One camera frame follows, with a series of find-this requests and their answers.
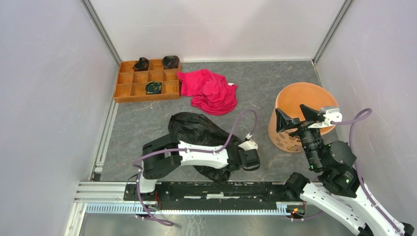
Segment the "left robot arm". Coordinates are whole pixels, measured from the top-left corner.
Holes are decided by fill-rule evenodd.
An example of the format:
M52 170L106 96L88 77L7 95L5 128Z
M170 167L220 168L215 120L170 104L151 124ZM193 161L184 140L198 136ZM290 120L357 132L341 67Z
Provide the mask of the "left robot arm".
M202 146L178 139L176 134L167 134L143 145L142 156L134 161L139 170L135 193L142 200L154 196L155 185L180 166L211 167L233 172L257 170L260 166L258 145L249 139L235 145L229 134L225 144Z

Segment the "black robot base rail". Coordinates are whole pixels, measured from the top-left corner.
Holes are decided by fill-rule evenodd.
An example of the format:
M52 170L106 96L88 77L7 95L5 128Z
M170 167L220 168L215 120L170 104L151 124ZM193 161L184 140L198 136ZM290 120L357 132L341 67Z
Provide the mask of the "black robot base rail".
M157 182L150 193L137 194L127 182L124 201L156 204L158 210L267 210L276 203L301 203L282 182Z

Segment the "black plastic trash bag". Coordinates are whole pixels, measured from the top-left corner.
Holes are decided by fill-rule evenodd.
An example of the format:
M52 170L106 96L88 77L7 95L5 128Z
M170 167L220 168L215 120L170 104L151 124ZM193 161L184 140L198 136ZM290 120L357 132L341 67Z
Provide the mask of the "black plastic trash bag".
M171 116L168 131L175 134L180 141L200 146L222 146L229 133L217 126L208 117L192 112L180 112ZM226 167L215 169L207 166L194 166L201 175L214 182L226 182L231 171Z

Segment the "orange plastic trash bin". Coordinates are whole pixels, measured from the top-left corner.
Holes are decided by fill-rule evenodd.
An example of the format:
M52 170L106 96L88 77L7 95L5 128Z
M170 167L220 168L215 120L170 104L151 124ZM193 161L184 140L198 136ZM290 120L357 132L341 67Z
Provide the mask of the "orange plastic trash bin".
M293 83L283 88L278 94L272 110L268 124L268 135L272 143L285 152L297 153L303 151L303 148L298 137L289 136L290 132L295 131L294 129L280 133L276 131L277 117L275 109L281 109L292 118L305 120L299 107L301 104L315 110L326 106L338 105L334 97L327 90L312 83Z

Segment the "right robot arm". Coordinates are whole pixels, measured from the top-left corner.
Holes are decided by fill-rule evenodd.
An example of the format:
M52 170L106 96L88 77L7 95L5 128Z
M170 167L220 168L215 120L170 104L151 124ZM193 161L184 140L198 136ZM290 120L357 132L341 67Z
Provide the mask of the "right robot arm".
M357 236L411 236L415 228L396 220L371 194L357 171L351 143L325 144L320 129L344 124L339 108L314 110L302 104L300 110L304 120L275 109L276 130L300 139L309 169L318 173L322 186L294 172L285 182L285 197L314 205Z

